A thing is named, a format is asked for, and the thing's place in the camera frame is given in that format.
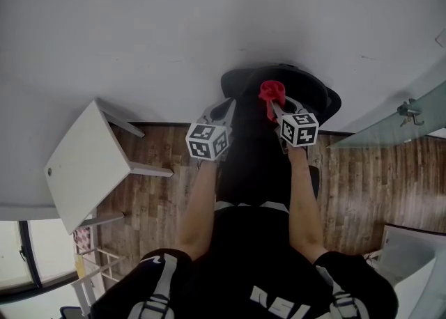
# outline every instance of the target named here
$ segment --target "forearm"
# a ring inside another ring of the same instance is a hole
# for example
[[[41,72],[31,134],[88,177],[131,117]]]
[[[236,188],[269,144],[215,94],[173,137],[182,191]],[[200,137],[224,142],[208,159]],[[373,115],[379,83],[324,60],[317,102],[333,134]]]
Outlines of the forearm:
[[[307,158],[304,150],[299,152],[291,158],[290,245],[313,263],[326,250]]]
[[[201,164],[179,228],[175,248],[187,253],[192,260],[209,249],[214,225],[216,176],[216,163],[205,161]]]

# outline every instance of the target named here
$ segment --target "white table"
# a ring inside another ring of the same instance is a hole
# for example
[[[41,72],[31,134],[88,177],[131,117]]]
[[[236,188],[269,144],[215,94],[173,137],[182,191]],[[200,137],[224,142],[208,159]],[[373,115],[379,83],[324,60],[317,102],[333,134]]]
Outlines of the white table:
[[[124,217],[85,218],[130,173],[171,177],[170,169],[130,162],[109,122],[138,137],[144,133],[115,113],[90,103],[68,130],[45,167],[45,177],[59,216],[69,234],[76,228],[103,224]]]

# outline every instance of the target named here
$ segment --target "table top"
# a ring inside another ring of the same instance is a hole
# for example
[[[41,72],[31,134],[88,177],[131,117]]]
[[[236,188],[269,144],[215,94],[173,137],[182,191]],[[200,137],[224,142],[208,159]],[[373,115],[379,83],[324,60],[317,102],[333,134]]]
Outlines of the table top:
[[[130,171],[128,158],[93,101],[44,169],[67,232],[72,233]]]

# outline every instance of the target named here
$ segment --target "black t-shirt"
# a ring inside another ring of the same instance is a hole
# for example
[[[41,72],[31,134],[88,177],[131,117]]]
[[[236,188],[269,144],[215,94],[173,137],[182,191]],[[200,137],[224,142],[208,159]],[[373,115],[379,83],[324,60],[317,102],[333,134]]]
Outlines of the black t-shirt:
[[[143,257],[91,308],[93,319],[394,318],[391,285],[361,256],[323,254],[312,265],[289,246],[288,215],[234,208],[215,220],[209,252]]]

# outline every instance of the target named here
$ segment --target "hand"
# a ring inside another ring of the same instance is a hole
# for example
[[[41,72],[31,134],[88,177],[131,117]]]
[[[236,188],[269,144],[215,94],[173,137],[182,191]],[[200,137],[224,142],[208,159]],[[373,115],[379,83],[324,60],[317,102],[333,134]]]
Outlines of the hand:
[[[303,147],[288,146],[288,158],[292,166],[308,166],[307,153]]]

